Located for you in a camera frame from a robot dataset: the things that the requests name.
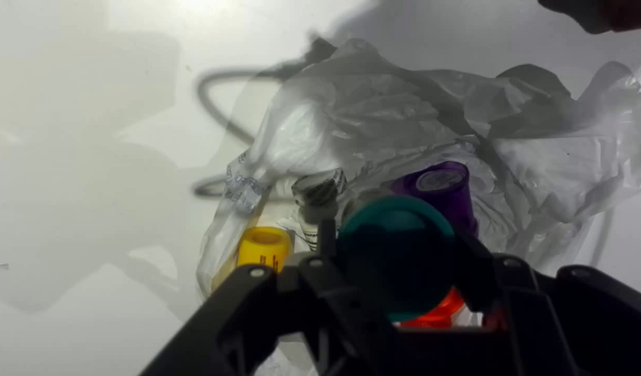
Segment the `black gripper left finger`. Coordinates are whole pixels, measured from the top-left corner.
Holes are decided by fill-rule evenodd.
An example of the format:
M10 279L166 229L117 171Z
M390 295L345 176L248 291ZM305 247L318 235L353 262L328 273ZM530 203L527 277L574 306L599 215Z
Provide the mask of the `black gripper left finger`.
M318 250L275 273L244 266L187 319L141 376L253 376L301 335L320 376L392 376L402 341L384 312L336 269L336 224Z

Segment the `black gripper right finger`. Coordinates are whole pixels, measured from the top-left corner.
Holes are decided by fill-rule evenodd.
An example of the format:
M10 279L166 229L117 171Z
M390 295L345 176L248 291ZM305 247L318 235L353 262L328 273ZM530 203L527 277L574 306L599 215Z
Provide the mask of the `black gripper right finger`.
M460 332L457 364L475 376L641 376L641 292L586 266L556 276L460 240L457 279L485 313Z

